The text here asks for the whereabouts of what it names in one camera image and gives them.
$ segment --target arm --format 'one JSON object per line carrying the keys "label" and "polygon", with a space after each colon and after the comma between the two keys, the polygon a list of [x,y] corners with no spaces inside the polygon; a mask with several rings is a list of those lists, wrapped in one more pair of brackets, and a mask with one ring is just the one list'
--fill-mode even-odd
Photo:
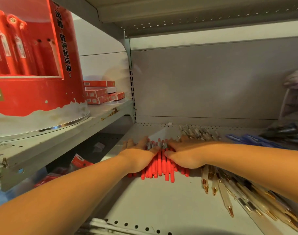
{"label": "arm", "polygon": [[167,157],[187,168],[221,167],[298,203],[298,151],[222,142],[169,142]]}
{"label": "arm", "polygon": [[0,235],[73,234],[119,180],[149,164],[159,148],[144,151],[146,142],[144,138],[135,146],[129,140],[116,157],[61,176],[1,205]]}

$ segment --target white cable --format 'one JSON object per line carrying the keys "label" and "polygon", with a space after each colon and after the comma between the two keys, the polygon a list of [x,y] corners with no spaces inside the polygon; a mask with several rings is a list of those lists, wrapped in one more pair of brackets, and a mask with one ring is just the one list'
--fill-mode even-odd
{"label": "white cable", "polygon": [[120,227],[115,227],[115,226],[109,225],[109,224],[99,223],[98,220],[95,218],[93,218],[89,224],[92,226],[95,226],[95,227],[106,228],[106,229],[110,229],[113,231],[132,234],[132,235],[148,235],[148,234],[154,235],[152,233],[143,233],[143,232],[136,231],[136,230],[120,228]]}

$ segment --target red box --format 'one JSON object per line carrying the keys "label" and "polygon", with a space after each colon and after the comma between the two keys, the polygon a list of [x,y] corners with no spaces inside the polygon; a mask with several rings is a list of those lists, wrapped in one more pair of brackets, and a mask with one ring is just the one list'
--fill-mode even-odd
{"label": "red box", "polygon": [[109,94],[110,100],[111,101],[119,101],[123,98],[125,98],[125,93],[124,92],[116,92]]}
{"label": "red box", "polygon": [[115,82],[114,81],[84,81],[84,86],[112,87],[112,86],[115,86]]}
{"label": "red box", "polygon": [[100,97],[100,96],[103,96],[103,95],[107,95],[108,94],[108,91],[106,88],[99,88],[99,87],[96,87],[97,89],[95,90],[88,90],[88,89],[85,89],[85,93],[86,93],[86,98],[89,98],[89,97]]}
{"label": "red box", "polygon": [[[104,89],[104,87],[85,87],[85,90],[96,90],[96,89]],[[116,87],[106,87],[108,94],[110,93],[115,93],[116,92]]]}
{"label": "red box", "polygon": [[102,103],[105,103],[105,102],[108,102],[110,101],[110,98],[109,98],[109,95],[103,95],[103,96],[100,96],[100,97],[89,97],[87,98],[87,103],[89,105],[100,105]]}

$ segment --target shelf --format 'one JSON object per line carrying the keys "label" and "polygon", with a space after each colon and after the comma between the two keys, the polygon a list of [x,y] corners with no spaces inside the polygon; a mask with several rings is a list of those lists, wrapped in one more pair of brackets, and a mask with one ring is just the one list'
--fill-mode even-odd
{"label": "shelf", "polygon": [[[258,134],[262,129],[203,126],[210,131],[217,130],[223,141],[227,133],[243,135]],[[177,125],[136,123],[131,130],[109,151],[103,160],[116,156],[122,142],[133,138],[135,142],[148,135],[151,140],[176,138],[180,135]],[[108,219],[118,227],[144,233],[166,235],[197,234],[242,234],[262,235],[243,208],[231,199],[235,217],[231,218],[225,209],[220,193],[206,195],[200,181],[200,172],[192,170],[190,177],[175,173],[175,183],[166,182],[163,177],[141,180],[140,177],[125,177],[98,206],[93,216]],[[294,230],[277,221],[275,225],[283,234],[294,235]]]}
{"label": "shelf", "polygon": [[118,40],[298,19],[298,0],[54,1]]}
{"label": "shelf", "polygon": [[91,116],[73,126],[47,134],[0,143],[0,188],[7,191],[76,145],[129,114],[132,100],[90,105]]}

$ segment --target left hand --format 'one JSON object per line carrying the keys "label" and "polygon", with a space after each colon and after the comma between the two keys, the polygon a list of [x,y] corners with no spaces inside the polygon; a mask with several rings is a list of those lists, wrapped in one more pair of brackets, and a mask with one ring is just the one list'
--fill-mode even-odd
{"label": "left hand", "polygon": [[128,173],[137,173],[144,169],[159,152],[159,146],[151,148],[149,151],[146,150],[147,139],[147,136],[144,137],[137,145],[132,139],[123,143],[122,150],[117,156],[128,161]]}

